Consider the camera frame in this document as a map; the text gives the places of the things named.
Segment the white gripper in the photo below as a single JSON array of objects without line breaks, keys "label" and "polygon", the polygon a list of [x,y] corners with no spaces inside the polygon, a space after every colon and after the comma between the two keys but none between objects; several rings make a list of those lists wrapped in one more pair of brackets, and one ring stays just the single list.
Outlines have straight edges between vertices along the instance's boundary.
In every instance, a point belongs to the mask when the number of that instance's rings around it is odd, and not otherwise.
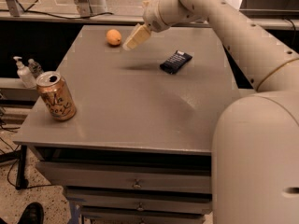
[{"label": "white gripper", "polygon": [[135,49],[151,37],[151,32],[160,33],[167,30],[169,26],[163,21],[160,15],[161,0],[145,0],[142,2],[144,12],[143,21],[145,24],[137,24],[125,40],[122,47],[129,51]]}]

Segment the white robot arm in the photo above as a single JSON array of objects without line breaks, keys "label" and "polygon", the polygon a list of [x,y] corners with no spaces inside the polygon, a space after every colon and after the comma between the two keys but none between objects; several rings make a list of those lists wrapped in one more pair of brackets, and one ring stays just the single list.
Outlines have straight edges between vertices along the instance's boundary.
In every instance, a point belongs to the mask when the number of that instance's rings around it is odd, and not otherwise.
[{"label": "white robot arm", "polygon": [[229,105],[212,142],[214,224],[299,224],[299,54],[225,0],[150,0],[124,42],[204,19],[254,94]]}]

